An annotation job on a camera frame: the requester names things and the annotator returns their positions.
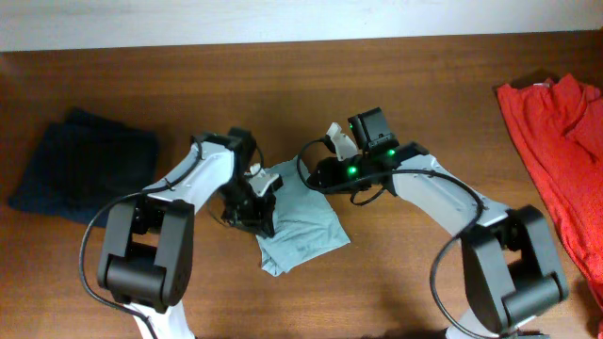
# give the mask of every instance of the wooden surface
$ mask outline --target wooden surface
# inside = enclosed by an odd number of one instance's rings
[[[479,192],[544,209],[492,88],[540,68],[601,86],[602,63],[603,36],[593,32],[0,55],[0,337],[139,337],[131,317],[85,295],[76,268],[82,225],[5,205],[44,128],[70,106],[157,131],[161,174],[185,155],[192,134],[251,129],[270,166],[291,159],[332,121],[379,105],[400,140],[427,146]],[[305,160],[313,166],[323,155]],[[193,331],[203,338],[415,338],[447,326],[428,274],[448,235],[392,197],[362,208],[346,196],[329,202],[351,244],[279,278],[259,268],[251,235],[202,211],[185,296]],[[102,239],[97,230],[90,241],[93,282]],[[599,311],[558,248],[572,294],[527,328],[590,337]],[[452,254],[438,287],[459,316],[467,304],[459,251]]]

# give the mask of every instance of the gray cloth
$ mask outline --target gray cloth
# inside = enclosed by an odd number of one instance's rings
[[[274,277],[350,243],[337,214],[321,193],[308,189],[296,168],[297,158],[266,169],[279,173],[283,187],[276,191],[273,238],[257,236],[262,251],[262,269]],[[308,169],[301,164],[307,178]]]

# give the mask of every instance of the gray towel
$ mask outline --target gray towel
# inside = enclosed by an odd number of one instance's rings
[[[257,236],[262,269],[274,277],[350,243],[337,214],[321,193],[308,189],[296,169],[297,158],[266,169],[279,173],[283,187],[276,191],[273,238]],[[301,164],[307,178],[308,169]]]

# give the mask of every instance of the black cloth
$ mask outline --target black cloth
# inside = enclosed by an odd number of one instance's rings
[[[158,153],[154,133],[73,109],[46,129],[8,205],[87,224],[111,199],[152,184]]]

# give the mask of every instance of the black towel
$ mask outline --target black towel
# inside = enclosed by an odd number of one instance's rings
[[[89,223],[111,199],[153,182],[158,150],[152,132],[73,109],[46,129],[8,205]]]

